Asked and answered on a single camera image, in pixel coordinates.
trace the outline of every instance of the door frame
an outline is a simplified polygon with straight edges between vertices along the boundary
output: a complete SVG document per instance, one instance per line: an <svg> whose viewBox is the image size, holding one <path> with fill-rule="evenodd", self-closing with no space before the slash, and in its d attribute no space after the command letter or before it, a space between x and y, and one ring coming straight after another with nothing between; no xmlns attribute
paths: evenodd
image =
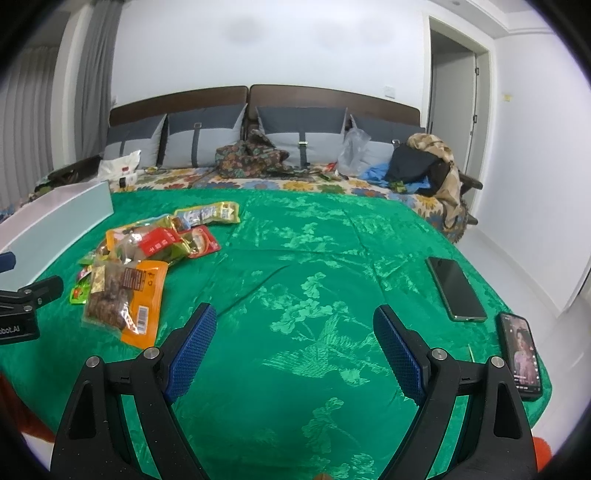
<svg viewBox="0 0 591 480"><path fill-rule="evenodd" d="M492 127L494 126L494 119L496 116L496 105L495 101L498 95L496 94L496 70L495 56L494 56L494 40L486 39L484 42L490 46L485 47L478 40L471 37L471 33L467 32L467 29L462 28L463 31L452 27L448 23L434 17L432 14L424 14L424 91L423 91L423 112L424 115L421 126L428 128L427 117L431 108L431 30L434 30L441 35L459 43L460 45L472 50L476 54L477 63L485 65L485 68L480 68L480 76L478 78L478 97L476 101L476 114L478 115L478 124L474 128L472 135L472 146L470 148L470 157L467 162L467 175L474 177L485 184L485 177L489 167L489 157L491 156L492 146ZM483 74L487 74L486 81L482 77ZM480 157L480 162L475 162L473 157ZM472 203L470 212L473 215L477 215L478 205L480 201L480 195L482 192L471 190L466 199Z"/></svg>

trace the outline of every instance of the black smartphone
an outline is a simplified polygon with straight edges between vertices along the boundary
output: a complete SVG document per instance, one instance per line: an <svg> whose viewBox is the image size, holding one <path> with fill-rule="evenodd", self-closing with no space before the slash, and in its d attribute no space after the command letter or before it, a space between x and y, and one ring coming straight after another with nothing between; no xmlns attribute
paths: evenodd
<svg viewBox="0 0 591 480"><path fill-rule="evenodd" d="M452 320L484 322L486 312L476 292L455 260L428 257L427 265L435 278L447 312Z"/></svg>
<svg viewBox="0 0 591 480"><path fill-rule="evenodd" d="M542 395L538 352L530 325L523 317L501 312L496 317L503 356L513 373L515 385L523 400L536 400Z"/></svg>

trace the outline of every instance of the white floor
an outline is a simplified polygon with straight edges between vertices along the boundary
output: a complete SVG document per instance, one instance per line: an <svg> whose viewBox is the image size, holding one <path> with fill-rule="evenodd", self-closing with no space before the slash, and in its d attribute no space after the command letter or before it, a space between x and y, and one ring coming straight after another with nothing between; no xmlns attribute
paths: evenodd
<svg viewBox="0 0 591 480"><path fill-rule="evenodd" d="M556 453L591 400L591 306L578 297L556 318L482 235L478 227L470 228L458 248L509 308L530 324L553 386L550 403L532 431Z"/></svg>

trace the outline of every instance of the white wall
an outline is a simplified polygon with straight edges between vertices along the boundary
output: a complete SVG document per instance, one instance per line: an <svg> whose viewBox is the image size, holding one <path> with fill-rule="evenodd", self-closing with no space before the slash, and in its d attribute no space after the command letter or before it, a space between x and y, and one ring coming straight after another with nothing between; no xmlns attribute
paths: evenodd
<svg viewBox="0 0 591 480"><path fill-rule="evenodd" d="M478 219L561 312L591 255L591 90L553 34L496 41L495 143Z"/></svg>
<svg viewBox="0 0 591 480"><path fill-rule="evenodd" d="M124 105L184 90L283 83L384 98L388 85L397 102L423 111L428 14L493 46L426 0L131 0L119 24L112 96Z"/></svg>

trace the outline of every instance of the doorway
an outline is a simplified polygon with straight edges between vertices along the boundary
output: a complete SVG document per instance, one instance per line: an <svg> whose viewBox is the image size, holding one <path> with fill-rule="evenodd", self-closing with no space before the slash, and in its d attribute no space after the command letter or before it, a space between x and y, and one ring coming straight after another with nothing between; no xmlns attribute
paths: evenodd
<svg viewBox="0 0 591 480"><path fill-rule="evenodd" d="M479 179L491 101L488 50L448 25L429 19L431 94L427 132L451 149L458 169ZM464 199L468 207L474 191Z"/></svg>

